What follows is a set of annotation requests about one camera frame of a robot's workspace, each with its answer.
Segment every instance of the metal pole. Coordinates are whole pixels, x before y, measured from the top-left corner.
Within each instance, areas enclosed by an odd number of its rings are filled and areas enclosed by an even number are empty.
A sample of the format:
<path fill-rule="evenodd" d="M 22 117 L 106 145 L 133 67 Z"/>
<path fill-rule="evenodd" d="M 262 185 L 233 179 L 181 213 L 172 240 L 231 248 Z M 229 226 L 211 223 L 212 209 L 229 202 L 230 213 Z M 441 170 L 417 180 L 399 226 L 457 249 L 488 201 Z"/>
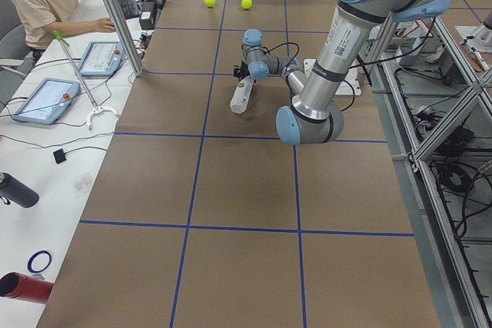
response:
<path fill-rule="evenodd" d="M 381 53 L 387 49 L 396 31 L 398 23 L 393 22 L 391 14 L 386 17 L 386 20 L 381 25 L 379 32 L 377 33 L 376 41 L 373 43 L 369 54 L 367 55 L 366 63 L 376 61 L 381 57 Z M 370 75 L 375 65 L 368 65 L 366 67 L 367 73 Z"/>
<path fill-rule="evenodd" d="M 71 67 L 74 68 L 75 75 L 77 76 L 77 78 L 80 81 L 80 83 L 82 84 L 82 86 L 84 86 L 85 93 L 87 94 L 87 96 L 89 96 L 89 100 L 91 101 L 92 106 L 94 108 L 97 108 L 98 103 L 96 102 L 96 100 L 92 96 L 91 90 L 89 90 L 89 87 L 85 83 L 84 78 L 82 77 L 82 75 L 80 74 L 80 71 L 78 70 L 77 66 L 74 63 L 74 60 L 71 58 L 70 52 L 68 51 L 68 49 L 65 45 L 66 41 L 63 39 L 62 40 L 59 39 L 58 41 L 60 41 L 61 48 L 65 52 L 65 55 L 67 56 L 68 61 L 70 61 Z"/>
<path fill-rule="evenodd" d="M 103 0 L 103 2 L 105 3 L 111 20 L 115 23 L 116 32 L 126 51 L 128 60 L 135 72 L 135 76 L 140 76 L 143 72 L 143 66 L 140 57 L 137 54 L 137 49 L 133 43 L 133 38 L 131 37 L 130 30 L 126 24 L 125 17 L 123 16 L 123 11 L 118 4 L 118 0 Z"/>

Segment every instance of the small black device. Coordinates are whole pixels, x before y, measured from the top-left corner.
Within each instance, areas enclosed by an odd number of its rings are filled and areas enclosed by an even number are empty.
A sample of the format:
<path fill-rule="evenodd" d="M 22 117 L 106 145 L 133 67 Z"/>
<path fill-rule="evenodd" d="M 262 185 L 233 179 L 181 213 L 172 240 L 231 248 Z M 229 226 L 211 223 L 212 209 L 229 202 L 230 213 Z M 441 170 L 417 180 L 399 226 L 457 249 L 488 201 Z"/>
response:
<path fill-rule="evenodd" d="M 7 197 L 21 207 L 32 207 L 39 195 L 8 173 L 0 172 L 0 196 Z"/>
<path fill-rule="evenodd" d="M 140 9 L 138 9 L 135 0 L 118 0 L 118 3 L 123 11 L 125 19 L 137 18 L 140 16 Z"/>
<path fill-rule="evenodd" d="M 140 27 L 142 30 L 153 30 L 155 26 L 155 17 L 157 8 L 154 2 L 144 2 L 141 5 Z"/>

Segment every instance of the tennis ball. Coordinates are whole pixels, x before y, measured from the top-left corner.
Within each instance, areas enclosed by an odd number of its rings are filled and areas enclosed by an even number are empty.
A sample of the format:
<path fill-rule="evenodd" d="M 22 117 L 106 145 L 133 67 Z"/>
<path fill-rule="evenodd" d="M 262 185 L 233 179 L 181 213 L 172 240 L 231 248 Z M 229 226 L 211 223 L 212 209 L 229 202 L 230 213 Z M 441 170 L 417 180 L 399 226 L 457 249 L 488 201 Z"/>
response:
<path fill-rule="evenodd" d="M 252 0 L 241 0 L 241 7 L 246 11 L 253 6 Z"/>
<path fill-rule="evenodd" d="M 214 5 L 215 5 L 215 0 L 204 0 L 204 3 L 206 6 L 208 6 L 209 8 L 213 8 Z"/>

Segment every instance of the electronic equipment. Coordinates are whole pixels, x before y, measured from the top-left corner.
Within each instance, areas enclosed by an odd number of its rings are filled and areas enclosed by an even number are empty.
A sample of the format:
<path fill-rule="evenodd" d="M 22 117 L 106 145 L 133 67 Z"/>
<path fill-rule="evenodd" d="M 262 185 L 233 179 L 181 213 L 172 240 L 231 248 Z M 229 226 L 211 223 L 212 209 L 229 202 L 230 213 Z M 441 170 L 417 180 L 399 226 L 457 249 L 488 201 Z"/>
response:
<path fill-rule="evenodd" d="M 123 11 L 125 19 L 137 18 L 140 16 L 140 9 L 138 9 L 138 5 L 135 0 L 118 0 L 118 4 Z"/>
<path fill-rule="evenodd" d="M 111 77 L 120 67 L 123 54 L 119 41 L 92 41 L 85 49 L 78 70 L 84 77 Z"/>
<path fill-rule="evenodd" d="M 154 2 L 144 2 L 141 5 L 140 27 L 142 30 L 153 30 L 157 18 L 157 8 Z"/>
<path fill-rule="evenodd" d="M 12 115 L 17 122 L 53 124 L 77 96 L 77 81 L 45 78 L 28 100 Z"/>

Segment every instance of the blue tape roll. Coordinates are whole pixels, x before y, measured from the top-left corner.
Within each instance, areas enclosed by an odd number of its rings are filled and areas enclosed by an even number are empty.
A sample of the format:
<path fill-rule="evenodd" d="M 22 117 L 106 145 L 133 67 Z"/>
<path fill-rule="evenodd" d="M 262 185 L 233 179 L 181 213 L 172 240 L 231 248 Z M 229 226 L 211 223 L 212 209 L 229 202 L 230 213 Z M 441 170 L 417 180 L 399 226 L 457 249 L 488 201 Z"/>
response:
<path fill-rule="evenodd" d="M 34 270 L 34 269 L 32 269 L 32 262 L 35 260 L 36 257 L 38 257 L 39 255 L 42 255 L 42 254 L 48 255 L 48 264 L 46 264 L 46 267 L 41 268 L 40 270 Z M 47 250 L 40 250 L 40 251 L 38 251 L 37 253 L 35 253 L 34 255 L 32 255 L 29 258 L 29 261 L 28 261 L 28 270 L 31 273 L 41 273 L 41 272 L 44 272 L 51 265 L 52 260 L 53 260 L 53 256 Z"/>

